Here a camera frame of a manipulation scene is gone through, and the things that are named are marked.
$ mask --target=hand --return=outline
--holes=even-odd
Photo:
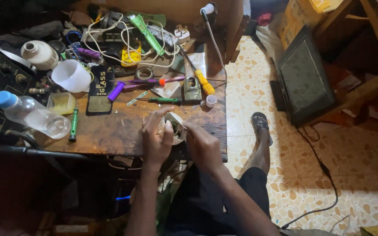
[[[197,167],[208,174],[215,174],[225,167],[220,141],[198,125],[189,122],[184,122],[183,125],[188,129],[186,142]]]
[[[142,145],[144,148],[144,166],[160,170],[161,165],[167,159],[171,152],[173,143],[173,127],[171,122],[165,123],[164,133],[158,134],[158,124],[161,118],[174,107],[166,107],[161,110],[155,110],[150,113],[147,120],[142,124]]]

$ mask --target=blue bottle cap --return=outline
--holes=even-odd
[[[17,102],[17,96],[8,92],[0,91],[0,108],[12,107]]]

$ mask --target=black sandal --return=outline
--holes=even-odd
[[[268,119],[266,118],[266,115],[263,114],[262,112],[253,113],[252,124],[253,124],[253,127],[255,128],[255,132],[259,132],[260,128],[267,128],[269,130]],[[269,146],[270,146],[273,143],[272,137],[270,134],[269,134],[269,139],[270,139],[270,142],[269,142]]]

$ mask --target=brass padlock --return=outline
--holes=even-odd
[[[183,82],[184,102],[200,103],[202,101],[201,85],[194,76],[188,76]]]

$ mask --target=green screwdriver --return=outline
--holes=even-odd
[[[157,103],[181,103],[182,102],[182,99],[180,98],[165,98],[165,97],[138,98],[138,100],[145,100],[148,102],[157,102]]]
[[[70,142],[76,142],[77,137],[75,136],[75,131],[77,130],[77,123],[78,123],[78,100],[75,102],[75,108],[74,108],[74,115],[72,115],[72,122],[71,122],[71,134],[69,135],[68,141]]]

